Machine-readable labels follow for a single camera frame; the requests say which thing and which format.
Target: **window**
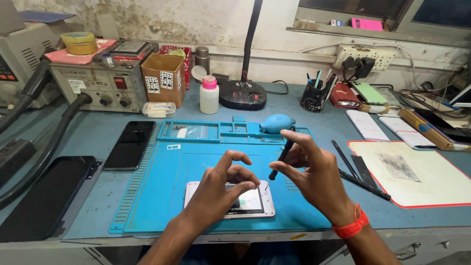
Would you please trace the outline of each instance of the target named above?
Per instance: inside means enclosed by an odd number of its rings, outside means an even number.
[[[352,17],[383,21],[384,31],[352,28]],[[470,17],[471,0],[300,0],[291,29],[469,48]]]

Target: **power strip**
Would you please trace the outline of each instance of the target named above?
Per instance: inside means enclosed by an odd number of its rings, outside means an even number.
[[[372,72],[383,72],[386,71],[392,59],[396,55],[394,49],[376,49],[376,48],[360,48],[353,45],[339,45],[337,49],[337,59],[335,60],[333,67],[342,68],[342,62],[349,56],[354,59],[360,57],[368,57],[375,60]]]

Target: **red power switch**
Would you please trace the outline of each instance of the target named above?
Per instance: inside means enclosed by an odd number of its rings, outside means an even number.
[[[116,87],[118,89],[128,89],[128,86],[126,85],[126,81],[124,80],[124,77],[115,77],[114,83],[116,84]]]

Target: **blue workbench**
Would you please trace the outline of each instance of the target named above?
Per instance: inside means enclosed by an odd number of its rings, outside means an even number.
[[[263,83],[262,85],[269,91],[284,91],[285,89],[283,84]],[[261,111],[249,112],[231,110],[220,106],[216,114],[205,115],[199,110],[199,84],[193,82],[191,89],[187,91],[182,108],[177,109],[174,119],[232,121],[233,115],[243,115],[247,122],[259,123],[271,114],[283,113],[296,119],[296,125],[308,127],[319,146],[334,154],[337,154],[337,152],[331,140],[336,140],[345,155],[349,158],[350,154],[353,153],[348,148],[347,141],[363,140],[363,138],[345,114],[345,110],[334,108],[329,102],[322,113],[309,113],[299,106],[299,100],[304,86],[289,85],[289,88],[290,93],[288,95],[268,95],[268,103]],[[63,98],[60,98],[50,106],[22,115],[18,121],[0,136],[0,146],[5,145],[6,142],[12,138],[32,139],[42,129],[58,122],[66,108],[67,103]],[[373,118],[392,141],[399,140],[395,134],[378,121],[376,115],[373,115]],[[145,119],[141,114],[81,111],[71,122],[55,157],[89,155],[95,156],[97,159],[106,159],[127,122],[135,120],[149,119]],[[46,140],[48,140],[48,135],[41,140],[40,149],[43,149],[47,144]],[[469,161],[471,161],[471,153],[440,153],[465,174],[471,175],[471,164],[469,163]],[[0,194],[12,187],[15,182],[29,170],[33,165],[33,161],[35,161],[38,156],[39,154],[36,154],[33,159],[0,190]],[[337,161],[339,168],[348,172],[344,162],[341,159]],[[78,213],[72,227],[63,239],[129,236],[129,234],[110,234],[108,228],[131,175],[132,173],[102,172]],[[403,209],[392,202],[372,195],[348,181],[343,180],[343,183],[348,195],[353,201],[361,204],[362,209],[368,214],[371,225],[376,229],[471,226],[471,207],[469,206]],[[18,200],[0,211],[0,223],[5,220],[17,204]],[[325,227],[316,230],[321,231],[329,228],[330,227]],[[146,237],[152,235],[141,234],[140,236]]]

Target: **window sill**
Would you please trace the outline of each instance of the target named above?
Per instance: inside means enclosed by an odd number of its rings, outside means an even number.
[[[308,33],[335,34],[349,37],[353,36],[358,38],[374,38],[390,41],[416,42],[459,48],[471,47],[471,41],[455,41],[448,38],[440,38],[435,36],[421,36],[416,34],[412,35],[397,32],[364,30],[352,28],[350,26],[331,26],[322,23],[300,21],[297,19],[294,21],[293,27],[288,27],[287,30]]]

